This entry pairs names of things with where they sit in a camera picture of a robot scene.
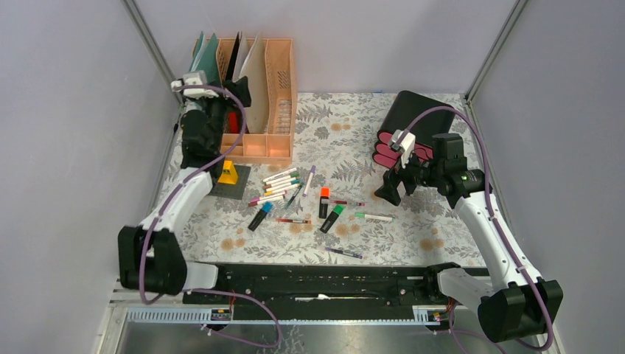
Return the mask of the grey baseplate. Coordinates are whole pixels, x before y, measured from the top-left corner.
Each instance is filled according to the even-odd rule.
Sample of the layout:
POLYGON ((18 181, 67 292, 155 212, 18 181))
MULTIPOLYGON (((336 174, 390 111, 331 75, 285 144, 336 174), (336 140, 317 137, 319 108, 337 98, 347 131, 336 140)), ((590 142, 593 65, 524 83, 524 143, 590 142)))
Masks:
POLYGON ((239 174, 239 181, 236 185, 226 185, 216 183, 212 190, 209 192, 210 196, 218 198, 230 198, 235 200, 242 200, 245 188, 248 182, 248 178, 251 173, 251 167, 244 165, 234 165, 239 174))

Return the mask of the dark red pen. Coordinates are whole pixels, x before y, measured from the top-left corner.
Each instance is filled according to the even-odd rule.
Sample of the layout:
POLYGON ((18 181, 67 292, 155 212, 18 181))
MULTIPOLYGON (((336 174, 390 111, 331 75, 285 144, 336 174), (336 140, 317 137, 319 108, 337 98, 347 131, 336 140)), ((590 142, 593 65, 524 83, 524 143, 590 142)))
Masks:
POLYGON ((355 207, 363 207, 366 205, 365 202, 360 202, 360 201, 345 201, 345 200, 336 200, 336 199, 330 199, 327 201, 328 204, 341 204, 341 205, 348 205, 348 206, 355 206, 355 207))

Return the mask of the yellow block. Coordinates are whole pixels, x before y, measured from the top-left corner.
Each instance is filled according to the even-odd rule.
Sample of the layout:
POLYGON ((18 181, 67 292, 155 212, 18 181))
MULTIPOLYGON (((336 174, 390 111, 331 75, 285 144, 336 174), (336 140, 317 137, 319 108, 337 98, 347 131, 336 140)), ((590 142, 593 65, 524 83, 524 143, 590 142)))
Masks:
POLYGON ((217 180, 218 184, 236 185, 239 181, 239 174, 233 161, 225 160, 223 163, 222 173, 217 180))

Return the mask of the orange plastic file organizer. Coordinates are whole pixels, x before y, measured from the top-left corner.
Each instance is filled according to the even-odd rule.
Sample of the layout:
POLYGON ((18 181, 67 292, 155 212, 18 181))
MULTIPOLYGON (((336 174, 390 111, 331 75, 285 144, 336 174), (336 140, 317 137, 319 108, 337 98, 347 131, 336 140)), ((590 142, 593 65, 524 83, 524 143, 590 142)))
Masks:
POLYGON ((296 68, 291 38, 264 40, 268 123, 264 133, 247 133, 227 159, 237 164, 281 164, 293 160, 297 112, 296 68))

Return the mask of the purple pen near front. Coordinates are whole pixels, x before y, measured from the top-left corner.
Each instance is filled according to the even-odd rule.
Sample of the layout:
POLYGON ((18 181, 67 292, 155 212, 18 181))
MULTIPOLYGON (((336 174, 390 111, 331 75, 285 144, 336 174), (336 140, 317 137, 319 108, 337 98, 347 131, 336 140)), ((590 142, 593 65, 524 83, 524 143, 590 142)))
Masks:
POLYGON ((363 259, 363 255, 354 253, 352 251, 341 250, 341 249, 333 249, 333 248, 330 248, 330 247, 325 247, 324 250, 328 251, 328 252, 331 252, 331 253, 334 253, 334 254, 340 254, 340 255, 343 255, 343 256, 346 256, 346 257, 351 257, 351 258, 360 259, 360 260, 363 259))

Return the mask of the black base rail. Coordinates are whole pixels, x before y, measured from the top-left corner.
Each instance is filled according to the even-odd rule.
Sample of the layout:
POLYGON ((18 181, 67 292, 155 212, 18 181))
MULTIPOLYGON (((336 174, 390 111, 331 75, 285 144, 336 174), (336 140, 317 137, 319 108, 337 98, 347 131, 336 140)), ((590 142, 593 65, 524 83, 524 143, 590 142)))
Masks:
POLYGON ((178 295, 185 305, 212 306, 217 319, 279 321, 409 320, 414 306, 446 310, 450 300, 434 288, 434 272, 448 265, 387 267, 337 265, 217 265, 217 279, 187 285, 190 266, 148 264, 144 289, 178 295))

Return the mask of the white marker pink cap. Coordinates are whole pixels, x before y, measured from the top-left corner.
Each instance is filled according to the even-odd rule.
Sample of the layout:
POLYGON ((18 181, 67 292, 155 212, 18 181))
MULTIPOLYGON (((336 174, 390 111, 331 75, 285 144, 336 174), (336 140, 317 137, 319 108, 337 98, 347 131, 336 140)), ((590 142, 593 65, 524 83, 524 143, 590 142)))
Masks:
POLYGON ((285 199, 285 194, 284 193, 279 193, 279 194, 275 194, 275 195, 269 195, 263 198, 259 198, 258 200, 255 201, 251 201, 248 206, 249 207, 255 207, 257 205, 262 205, 264 203, 267 202, 271 202, 271 201, 278 201, 278 200, 283 200, 285 199))

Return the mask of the white purple marker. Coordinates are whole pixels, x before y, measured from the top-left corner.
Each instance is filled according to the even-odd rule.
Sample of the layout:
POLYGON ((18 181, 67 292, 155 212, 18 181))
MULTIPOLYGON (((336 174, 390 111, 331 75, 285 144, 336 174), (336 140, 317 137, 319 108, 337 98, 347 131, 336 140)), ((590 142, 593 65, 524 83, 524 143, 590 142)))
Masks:
POLYGON ((311 167, 309 175, 307 177, 306 184, 304 185, 304 191, 303 191, 303 194, 302 194, 303 197, 307 197, 307 195, 309 194, 310 185, 311 185, 312 179, 313 179, 313 177, 315 175, 315 170, 316 170, 316 166, 313 165, 311 167))

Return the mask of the orange cap black highlighter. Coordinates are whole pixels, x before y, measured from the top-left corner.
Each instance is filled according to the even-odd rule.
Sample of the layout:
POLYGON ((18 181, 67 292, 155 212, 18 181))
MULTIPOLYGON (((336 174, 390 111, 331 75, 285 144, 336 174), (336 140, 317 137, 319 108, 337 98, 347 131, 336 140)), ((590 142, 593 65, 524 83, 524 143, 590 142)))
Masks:
POLYGON ((318 217, 320 219, 326 219, 328 213, 328 203, 330 197, 330 190, 328 187, 322 187, 320 191, 319 205, 318 205, 318 217))

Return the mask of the blue cap black highlighter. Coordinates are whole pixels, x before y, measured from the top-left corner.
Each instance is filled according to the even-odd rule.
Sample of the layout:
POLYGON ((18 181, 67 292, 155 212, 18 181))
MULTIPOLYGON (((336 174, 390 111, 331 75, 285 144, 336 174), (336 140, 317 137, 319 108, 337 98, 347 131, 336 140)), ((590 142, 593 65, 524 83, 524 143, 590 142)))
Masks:
POLYGON ((253 220, 248 225, 248 230, 255 231, 258 226, 263 222, 266 216, 270 213, 273 208, 273 204, 271 202, 265 202, 261 209, 255 214, 253 220))

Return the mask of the green cap black highlighter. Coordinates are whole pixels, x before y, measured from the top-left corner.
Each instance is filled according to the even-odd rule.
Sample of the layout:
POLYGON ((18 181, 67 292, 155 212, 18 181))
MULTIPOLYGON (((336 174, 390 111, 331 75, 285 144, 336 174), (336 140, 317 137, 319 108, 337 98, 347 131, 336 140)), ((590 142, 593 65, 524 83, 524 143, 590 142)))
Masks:
POLYGON ((327 233, 339 218, 341 213, 344 211, 343 204, 336 204, 333 210, 329 213, 324 223, 321 225, 319 231, 323 233, 327 233))

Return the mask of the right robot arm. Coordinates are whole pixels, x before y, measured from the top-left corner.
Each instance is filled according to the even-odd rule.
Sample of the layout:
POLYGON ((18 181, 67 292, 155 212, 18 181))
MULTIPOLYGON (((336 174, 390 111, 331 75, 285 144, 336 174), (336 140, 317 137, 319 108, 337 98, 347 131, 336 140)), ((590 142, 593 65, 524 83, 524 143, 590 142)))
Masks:
POLYGON ((487 285, 452 263, 436 265, 431 268, 432 277, 422 285, 425 299, 434 304, 448 297, 460 302, 477 315, 484 335, 492 342, 519 341, 539 334, 550 341, 562 288, 556 280, 543 278, 509 227, 500 221, 486 174, 467 166, 463 139, 456 133, 434 135, 433 156, 428 160, 416 155, 412 133, 398 130, 388 145, 399 158, 384 173, 376 196, 397 206, 401 184, 407 195, 418 186, 436 189, 467 226, 491 280, 487 285))

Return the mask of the floral table mat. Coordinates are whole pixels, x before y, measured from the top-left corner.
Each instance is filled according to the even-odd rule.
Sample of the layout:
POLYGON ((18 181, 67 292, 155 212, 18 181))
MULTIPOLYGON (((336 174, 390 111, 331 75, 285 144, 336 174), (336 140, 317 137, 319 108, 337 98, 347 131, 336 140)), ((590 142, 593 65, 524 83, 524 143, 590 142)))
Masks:
POLYGON ((177 237, 186 259, 214 263, 301 263, 428 266, 454 262, 481 267, 483 258, 464 223, 434 189, 419 188, 399 206, 378 198, 384 168, 371 155, 377 130, 394 101, 393 94, 298 95, 292 166, 306 183, 316 166, 309 194, 296 190, 273 208, 255 230, 248 230, 258 209, 248 204, 262 194, 262 180, 282 172, 281 165, 254 165, 242 200, 205 197, 177 237), (365 202, 344 206, 327 232, 319 229, 322 187, 330 199, 365 202), (392 222, 356 218, 356 212, 393 217, 392 222), (311 224, 279 223, 276 218, 307 219, 311 224), (325 247, 363 255, 355 259, 325 247))

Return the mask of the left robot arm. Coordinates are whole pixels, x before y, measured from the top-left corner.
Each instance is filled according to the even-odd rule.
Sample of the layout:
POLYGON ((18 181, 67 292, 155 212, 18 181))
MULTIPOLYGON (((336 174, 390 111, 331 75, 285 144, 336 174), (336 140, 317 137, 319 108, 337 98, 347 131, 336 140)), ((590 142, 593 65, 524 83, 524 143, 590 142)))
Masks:
POLYGON ((139 292, 144 304, 164 295, 200 291, 212 303, 228 296, 227 281, 215 265, 187 261, 178 244, 192 213, 214 188, 227 154, 241 143, 247 125, 246 108, 252 98, 248 78, 228 80, 221 86, 172 82, 182 95, 182 161, 176 185, 169 195, 137 226, 124 226, 118 234, 119 279, 126 289, 139 292), (230 113, 241 116, 239 134, 227 150, 223 134, 230 113))

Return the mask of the teal folder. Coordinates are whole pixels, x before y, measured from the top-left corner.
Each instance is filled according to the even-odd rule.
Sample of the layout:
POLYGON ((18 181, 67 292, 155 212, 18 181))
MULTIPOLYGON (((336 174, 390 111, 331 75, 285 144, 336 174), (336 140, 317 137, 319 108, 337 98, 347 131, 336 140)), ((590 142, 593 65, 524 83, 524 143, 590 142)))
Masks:
POLYGON ((203 71, 209 84, 221 85, 219 66, 217 64, 217 48, 219 40, 213 33, 210 36, 200 33, 197 45, 194 48, 189 72, 203 71))

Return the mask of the white marker black cap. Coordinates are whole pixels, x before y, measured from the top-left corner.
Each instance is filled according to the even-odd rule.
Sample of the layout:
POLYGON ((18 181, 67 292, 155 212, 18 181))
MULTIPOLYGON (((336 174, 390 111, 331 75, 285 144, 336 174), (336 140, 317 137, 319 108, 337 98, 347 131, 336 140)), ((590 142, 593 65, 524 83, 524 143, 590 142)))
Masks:
POLYGON ((264 178, 264 179, 262 180, 262 182, 263 182, 264 184, 267 184, 269 181, 273 181, 273 180, 276 180, 276 179, 278 179, 278 178, 283 178, 283 177, 285 177, 285 176, 290 176, 292 173, 294 173, 294 172, 296 172, 296 171, 297 171, 297 168, 296 168, 296 167, 292 167, 292 168, 290 168, 290 169, 288 169, 288 170, 285 170, 285 171, 282 171, 282 172, 277 173, 277 174, 275 174, 275 175, 272 175, 272 176, 269 176, 269 177, 267 177, 267 178, 264 178))

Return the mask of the beige kraft notebook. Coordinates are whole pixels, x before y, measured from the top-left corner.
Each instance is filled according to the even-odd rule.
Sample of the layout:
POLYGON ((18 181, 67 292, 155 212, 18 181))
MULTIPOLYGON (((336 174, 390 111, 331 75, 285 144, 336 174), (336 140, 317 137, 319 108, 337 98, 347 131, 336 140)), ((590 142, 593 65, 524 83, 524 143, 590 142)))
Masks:
POLYGON ((269 116, 268 84, 265 65, 265 42, 258 32, 251 41, 241 34, 239 47, 235 55, 233 81, 248 79, 248 91, 251 104, 245 109, 247 131, 261 134, 265 132, 269 116))

